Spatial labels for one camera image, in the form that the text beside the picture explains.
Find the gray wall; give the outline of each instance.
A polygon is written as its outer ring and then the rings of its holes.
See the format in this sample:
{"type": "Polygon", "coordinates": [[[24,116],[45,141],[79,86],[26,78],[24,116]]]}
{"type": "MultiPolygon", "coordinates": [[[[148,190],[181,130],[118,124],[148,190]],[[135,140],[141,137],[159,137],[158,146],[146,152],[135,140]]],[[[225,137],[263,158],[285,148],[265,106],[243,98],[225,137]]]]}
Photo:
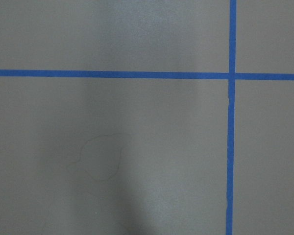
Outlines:
{"type": "MultiPolygon", "coordinates": [[[[236,43],[237,72],[294,73],[294,0],[237,0],[236,43]]],[[[228,56],[229,0],[0,0],[0,69],[228,56]]],[[[294,81],[235,108],[233,235],[294,235],[294,81]]],[[[227,80],[0,77],[0,235],[224,235],[227,109],[227,80]]]]}

